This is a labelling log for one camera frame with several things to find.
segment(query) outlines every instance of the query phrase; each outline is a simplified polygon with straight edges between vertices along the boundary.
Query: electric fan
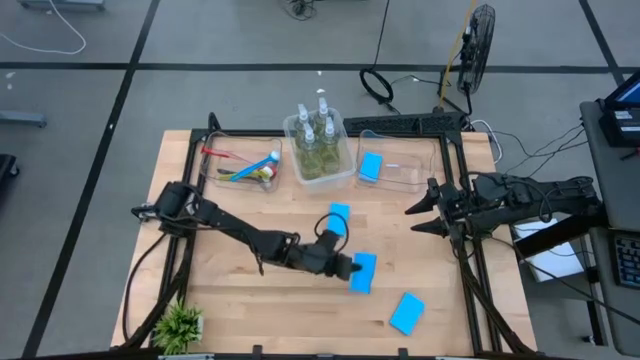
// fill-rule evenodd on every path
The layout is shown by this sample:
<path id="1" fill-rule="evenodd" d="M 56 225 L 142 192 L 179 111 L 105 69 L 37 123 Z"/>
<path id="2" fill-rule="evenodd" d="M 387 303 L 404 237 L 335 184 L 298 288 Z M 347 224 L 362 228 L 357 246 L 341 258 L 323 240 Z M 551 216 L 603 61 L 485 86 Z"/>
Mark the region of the electric fan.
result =
<path id="1" fill-rule="evenodd" d="M 470 95 L 480 87 L 480 81 L 487 66 L 495 21 L 496 13 L 491 6 L 482 5 L 475 9 L 469 20 L 469 25 L 462 34 L 462 49 L 458 54 L 460 65 L 451 66 L 449 70 L 458 71 L 457 88 L 467 97 L 467 105 L 469 106 L 467 115 L 472 112 Z M 445 81 L 445 71 L 446 69 L 440 73 L 440 84 Z M 438 95 L 441 95 L 441 91 L 442 88 L 439 89 Z M 460 107 L 446 97 L 443 96 L 442 100 L 456 110 L 463 112 Z"/>

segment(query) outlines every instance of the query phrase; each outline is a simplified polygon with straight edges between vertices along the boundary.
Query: blue block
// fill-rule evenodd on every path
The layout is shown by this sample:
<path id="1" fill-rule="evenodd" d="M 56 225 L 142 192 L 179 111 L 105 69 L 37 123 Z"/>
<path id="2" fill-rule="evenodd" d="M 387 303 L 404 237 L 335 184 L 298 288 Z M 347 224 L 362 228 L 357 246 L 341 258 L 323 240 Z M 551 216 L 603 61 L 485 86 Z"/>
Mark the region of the blue block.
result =
<path id="1" fill-rule="evenodd" d="M 349 209 L 351 207 L 347 204 L 340 203 L 331 203 L 329 206 L 330 213 L 336 213 L 341 215 L 344 218 L 344 221 L 340 219 L 340 217 L 335 215 L 329 215 L 329 221 L 327 224 L 327 229 L 333 231 L 334 233 L 345 236 L 347 233 L 347 228 L 344 226 L 345 221 L 349 222 Z"/>
<path id="2" fill-rule="evenodd" d="M 353 257 L 355 264 L 361 265 L 362 269 L 351 274 L 349 291 L 371 294 L 371 282 L 376 272 L 375 254 L 356 253 Z"/>
<path id="3" fill-rule="evenodd" d="M 380 166 L 382 165 L 382 155 L 366 152 L 362 158 L 362 165 L 360 165 L 360 174 L 358 177 L 367 182 L 378 182 L 378 175 L 380 174 Z"/>
<path id="4" fill-rule="evenodd" d="M 409 336 L 413 332 L 418 319 L 422 316 L 424 308 L 425 305 L 422 300 L 411 293 L 404 293 L 389 323 L 403 334 Z"/>

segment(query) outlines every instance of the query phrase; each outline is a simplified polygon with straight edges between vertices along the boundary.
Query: clear plastic bin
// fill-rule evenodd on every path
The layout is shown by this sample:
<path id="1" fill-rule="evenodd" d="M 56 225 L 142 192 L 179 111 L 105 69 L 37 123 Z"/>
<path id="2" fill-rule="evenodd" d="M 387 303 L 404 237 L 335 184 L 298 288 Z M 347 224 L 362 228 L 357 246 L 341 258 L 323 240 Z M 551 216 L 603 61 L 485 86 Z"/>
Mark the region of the clear plastic bin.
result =
<path id="1" fill-rule="evenodd" d="M 366 153 L 382 156 L 375 181 L 361 176 Z M 360 133 L 358 140 L 357 186 L 376 187 L 401 192 L 418 192 L 433 177 L 436 142 L 433 139 L 404 139 L 376 134 L 371 130 Z"/>
<path id="2" fill-rule="evenodd" d="M 208 155 L 206 153 L 208 150 L 226 154 L 229 157 Z M 231 181 L 231 175 L 265 159 L 272 151 L 277 151 L 282 156 L 280 139 L 243 138 L 216 131 L 209 135 L 204 143 L 200 173 L 219 187 L 272 192 L 278 188 L 280 181 L 278 172 L 282 159 L 272 165 L 275 168 L 275 175 L 269 181 L 256 175 L 250 175 L 235 182 Z"/>
<path id="3" fill-rule="evenodd" d="M 309 112 L 309 118 L 314 119 L 318 111 Z M 356 162 L 353 156 L 353 152 L 349 147 L 347 138 L 347 132 L 344 129 L 342 116 L 333 108 L 329 108 L 329 115 L 333 118 L 333 124 L 335 127 L 336 135 L 338 136 L 338 153 L 340 155 L 340 168 L 338 172 L 331 175 L 321 176 L 315 179 L 305 179 L 300 171 L 300 161 L 298 155 L 298 147 L 295 142 L 296 128 L 295 122 L 298 120 L 298 115 L 291 115 L 284 119 L 283 127 L 284 132 L 289 139 L 289 147 L 291 151 L 291 162 L 293 163 L 293 169 L 296 173 L 298 181 L 304 185 L 307 192 L 312 194 L 324 193 L 333 190 L 338 190 L 349 185 L 351 177 L 356 172 Z"/>

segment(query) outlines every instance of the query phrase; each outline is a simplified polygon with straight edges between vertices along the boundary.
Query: wooden table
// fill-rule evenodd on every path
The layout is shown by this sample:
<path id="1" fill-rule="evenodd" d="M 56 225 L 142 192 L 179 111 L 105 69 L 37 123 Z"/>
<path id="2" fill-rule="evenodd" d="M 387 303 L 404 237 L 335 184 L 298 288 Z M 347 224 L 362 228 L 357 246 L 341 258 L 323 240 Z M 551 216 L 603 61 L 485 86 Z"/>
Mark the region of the wooden table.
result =
<path id="1" fill-rule="evenodd" d="M 168 181 L 181 179 L 189 134 L 189 131 L 165 132 L 149 201 L 156 200 Z M 493 171 L 487 136 L 464 133 L 463 140 L 469 170 Z M 357 139 L 350 141 L 355 151 Z M 435 148 L 438 149 L 435 175 L 442 183 L 442 160 L 439 147 Z M 406 146 L 404 151 L 425 150 Z M 265 353 L 272 354 L 394 355 L 404 347 L 411 355 L 471 355 L 462 281 L 451 246 L 446 239 L 409 230 L 414 224 L 433 219 L 437 211 L 404 215 L 405 209 L 424 196 L 424 191 L 401 193 L 351 184 L 339 192 L 311 196 L 295 178 L 286 141 L 283 153 L 280 183 L 275 192 L 238 191 L 207 184 L 205 197 L 257 228 L 297 231 L 302 242 L 315 241 L 313 225 L 328 212 L 330 202 L 350 204 L 351 237 L 344 252 L 377 254 L 372 293 L 349 293 L 348 283 L 337 278 L 266 264 L 262 277 L 246 245 L 219 232 L 200 232 L 187 302 L 203 309 L 205 323 L 202 342 L 190 351 L 249 353 L 253 345 L 261 344 Z M 452 157 L 457 172 L 453 153 Z M 157 228 L 154 221 L 141 226 L 132 265 L 159 237 Z M 506 228 L 496 231 L 496 236 L 510 240 Z M 167 245 L 165 240 L 136 274 L 131 288 L 130 333 L 156 302 Z M 496 307 L 523 342 L 535 349 L 513 250 L 491 240 L 485 241 L 483 248 Z M 411 336 L 404 336 L 389 325 L 391 314 L 406 291 L 426 303 L 426 312 Z M 486 317 L 479 305 L 477 308 L 483 346 L 488 350 Z M 123 342 L 120 320 L 121 315 L 113 345 Z"/>

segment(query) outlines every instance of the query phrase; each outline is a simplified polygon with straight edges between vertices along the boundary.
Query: green plant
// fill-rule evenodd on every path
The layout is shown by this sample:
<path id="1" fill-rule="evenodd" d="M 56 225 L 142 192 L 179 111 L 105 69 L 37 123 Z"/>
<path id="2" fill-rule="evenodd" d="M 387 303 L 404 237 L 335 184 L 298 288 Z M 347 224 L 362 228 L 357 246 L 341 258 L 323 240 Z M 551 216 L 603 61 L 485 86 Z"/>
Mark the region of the green plant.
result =
<path id="1" fill-rule="evenodd" d="M 156 344 L 164 348 L 165 355 L 186 354 L 189 343 L 199 340 L 198 321 L 202 310 L 185 308 L 183 302 L 171 306 L 156 324 Z"/>

